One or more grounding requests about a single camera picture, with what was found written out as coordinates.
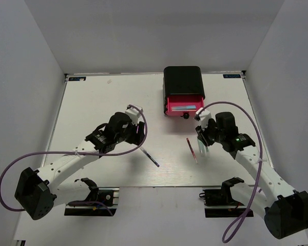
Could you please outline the purple pen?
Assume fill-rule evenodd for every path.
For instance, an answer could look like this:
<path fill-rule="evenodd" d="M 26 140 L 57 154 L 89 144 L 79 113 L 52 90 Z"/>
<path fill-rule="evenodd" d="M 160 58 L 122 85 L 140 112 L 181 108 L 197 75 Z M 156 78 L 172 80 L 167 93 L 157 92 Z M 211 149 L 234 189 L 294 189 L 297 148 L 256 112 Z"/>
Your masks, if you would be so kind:
<path fill-rule="evenodd" d="M 156 165 L 156 167 L 160 167 L 159 163 L 143 147 L 140 147 L 140 150 Z"/>

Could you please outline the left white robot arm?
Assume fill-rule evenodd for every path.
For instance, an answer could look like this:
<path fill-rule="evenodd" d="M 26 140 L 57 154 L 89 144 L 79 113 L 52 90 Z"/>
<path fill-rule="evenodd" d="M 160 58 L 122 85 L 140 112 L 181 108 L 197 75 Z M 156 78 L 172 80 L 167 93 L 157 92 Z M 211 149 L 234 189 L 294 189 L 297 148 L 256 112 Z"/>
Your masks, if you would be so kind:
<path fill-rule="evenodd" d="M 108 208 L 97 184 L 89 178 L 77 178 L 71 185 L 63 182 L 103 156 L 115 156 L 116 145 L 126 142 L 138 149 L 147 137 L 147 122 L 142 108 L 129 105 L 115 113 L 109 122 L 99 125 L 72 151 L 59 151 L 61 157 L 49 165 L 22 171 L 15 198 L 33 220 L 46 216 L 53 207 L 101 206 Z"/>

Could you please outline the blue capped highlighter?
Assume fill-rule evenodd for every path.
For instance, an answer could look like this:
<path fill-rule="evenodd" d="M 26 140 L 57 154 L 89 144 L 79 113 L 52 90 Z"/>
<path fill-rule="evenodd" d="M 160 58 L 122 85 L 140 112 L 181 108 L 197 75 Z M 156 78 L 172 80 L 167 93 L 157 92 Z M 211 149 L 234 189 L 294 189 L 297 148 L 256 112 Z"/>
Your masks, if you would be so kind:
<path fill-rule="evenodd" d="M 195 105 L 188 105 L 188 106 L 174 106 L 172 108 L 196 108 Z"/>

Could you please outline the pink drawer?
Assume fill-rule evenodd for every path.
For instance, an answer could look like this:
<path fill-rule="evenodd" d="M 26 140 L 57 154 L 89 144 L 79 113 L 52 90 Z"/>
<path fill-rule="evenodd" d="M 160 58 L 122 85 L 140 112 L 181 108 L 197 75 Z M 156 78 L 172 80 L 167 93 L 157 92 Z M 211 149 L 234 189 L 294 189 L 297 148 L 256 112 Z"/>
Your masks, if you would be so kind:
<path fill-rule="evenodd" d="M 182 112 L 172 112 L 171 107 L 174 106 L 188 106 L 195 105 L 195 111 L 182 111 Z M 194 117 L 196 112 L 204 107 L 204 97 L 201 95 L 171 95 L 168 96 L 164 101 L 164 113 L 167 116 L 180 116 L 185 119 Z"/>

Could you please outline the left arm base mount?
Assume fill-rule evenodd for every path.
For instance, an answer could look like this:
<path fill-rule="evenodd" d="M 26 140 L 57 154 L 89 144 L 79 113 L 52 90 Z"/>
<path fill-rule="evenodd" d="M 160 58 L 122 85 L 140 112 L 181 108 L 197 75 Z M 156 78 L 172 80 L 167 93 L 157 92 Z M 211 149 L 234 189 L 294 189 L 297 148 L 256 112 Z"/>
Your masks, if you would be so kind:
<path fill-rule="evenodd" d="M 119 203 L 119 188 L 100 188 L 89 178 L 74 181 L 80 187 L 86 186 L 87 196 L 66 204 L 65 216 L 111 217 Z"/>

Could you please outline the green capped highlighter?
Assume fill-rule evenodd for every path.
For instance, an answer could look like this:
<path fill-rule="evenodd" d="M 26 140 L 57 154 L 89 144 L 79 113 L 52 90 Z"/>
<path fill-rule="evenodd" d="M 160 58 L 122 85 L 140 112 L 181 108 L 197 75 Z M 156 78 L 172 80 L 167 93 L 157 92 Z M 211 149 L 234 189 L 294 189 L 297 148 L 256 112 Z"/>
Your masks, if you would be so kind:
<path fill-rule="evenodd" d="M 207 153 L 206 146 L 200 139 L 197 139 L 197 142 L 198 142 L 198 148 L 199 148 L 200 155 L 202 157 L 205 157 Z"/>

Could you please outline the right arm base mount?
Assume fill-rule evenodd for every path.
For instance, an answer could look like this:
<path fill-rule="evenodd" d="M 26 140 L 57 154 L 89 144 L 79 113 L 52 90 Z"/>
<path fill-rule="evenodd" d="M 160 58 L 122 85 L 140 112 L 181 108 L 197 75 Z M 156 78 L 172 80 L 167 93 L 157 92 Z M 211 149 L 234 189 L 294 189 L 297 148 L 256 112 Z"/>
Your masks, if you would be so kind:
<path fill-rule="evenodd" d="M 204 201 L 206 218 L 237 218 L 246 209 L 246 205 L 232 199 L 230 188 L 244 183 L 239 177 L 224 181 L 219 188 L 205 189 L 199 194 Z"/>

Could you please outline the orange capped highlighter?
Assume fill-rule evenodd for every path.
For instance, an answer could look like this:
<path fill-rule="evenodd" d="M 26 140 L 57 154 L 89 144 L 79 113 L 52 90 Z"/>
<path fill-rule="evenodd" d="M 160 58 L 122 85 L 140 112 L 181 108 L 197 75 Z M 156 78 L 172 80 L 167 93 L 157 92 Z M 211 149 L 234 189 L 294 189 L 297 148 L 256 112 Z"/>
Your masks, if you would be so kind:
<path fill-rule="evenodd" d="M 196 108 L 171 108 L 172 112 L 195 111 Z"/>

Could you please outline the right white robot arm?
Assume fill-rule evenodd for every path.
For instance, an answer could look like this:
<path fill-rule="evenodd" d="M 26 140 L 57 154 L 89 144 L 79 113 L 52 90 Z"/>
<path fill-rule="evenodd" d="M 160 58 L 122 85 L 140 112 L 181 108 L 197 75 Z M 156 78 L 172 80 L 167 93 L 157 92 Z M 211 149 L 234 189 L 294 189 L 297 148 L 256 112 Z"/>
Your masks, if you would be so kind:
<path fill-rule="evenodd" d="M 261 158 L 255 142 L 247 134 L 239 133 L 232 113 L 222 112 L 212 118 L 208 110 L 201 108 L 195 119 L 199 122 L 198 140 L 206 147 L 220 144 L 262 190 L 258 193 L 239 177 L 228 179 L 221 185 L 225 203 L 249 205 L 277 239 L 308 229 L 308 193 L 296 191 Z"/>

